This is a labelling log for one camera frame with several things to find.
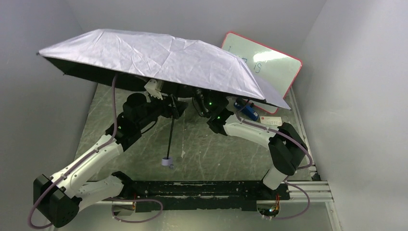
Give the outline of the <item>lilac and black folding umbrella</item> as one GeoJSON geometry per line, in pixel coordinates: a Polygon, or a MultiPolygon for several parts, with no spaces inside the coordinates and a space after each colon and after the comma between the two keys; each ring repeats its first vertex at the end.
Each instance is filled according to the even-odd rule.
{"type": "Polygon", "coordinates": [[[65,75],[150,94],[144,85],[162,80],[162,96],[191,98],[195,89],[265,103],[253,73],[236,55],[200,40],[168,34],[97,29],[38,51],[65,75]]]}

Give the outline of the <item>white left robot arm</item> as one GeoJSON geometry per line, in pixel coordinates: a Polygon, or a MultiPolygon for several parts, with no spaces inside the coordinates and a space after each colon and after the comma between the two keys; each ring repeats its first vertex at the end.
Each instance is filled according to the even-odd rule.
{"type": "Polygon", "coordinates": [[[33,207],[50,225],[60,228],[72,221],[84,208],[101,200],[122,196],[126,180],[119,173],[104,180],[88,183],[88,179],[109,161],[124,153],[159,117],[178,119],[188,103],[175,96],[156,99],[133,93],[123,104],[105,134],[84,154],[62,170],[38,176],[33,182],[33,207]]]}

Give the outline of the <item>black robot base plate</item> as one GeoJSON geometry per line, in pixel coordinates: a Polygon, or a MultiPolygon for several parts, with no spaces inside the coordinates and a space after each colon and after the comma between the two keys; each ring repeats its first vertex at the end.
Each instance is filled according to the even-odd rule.
{"type": "Polygon", "coordinates": [[[257,202],[289,200],[284,183],[274,190],[260,180],[152,181],[132,180],[121,171],[112,173],[124,187],[117,198],[143,200],[136,212],[159,210],[240,209],[256,211],[257,202]]]}

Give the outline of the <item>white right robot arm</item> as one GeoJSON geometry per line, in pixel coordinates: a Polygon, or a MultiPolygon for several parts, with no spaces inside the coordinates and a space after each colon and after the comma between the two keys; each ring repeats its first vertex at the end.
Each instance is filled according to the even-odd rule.
{"type": "Polygon", "coordinates": [[[272,126],[244,119],[228,110],[227,97],[216,91],[195,89],[192,100],[197,103],[200,115],[208,118],[207,124],[214,133],[242,138],[269,150],[272,165],[262,178],[269,189],[278,188],[302,169],[305,157],[312,163],[307,145],[291,124],[284,122],[281,126],[272,126]]]}

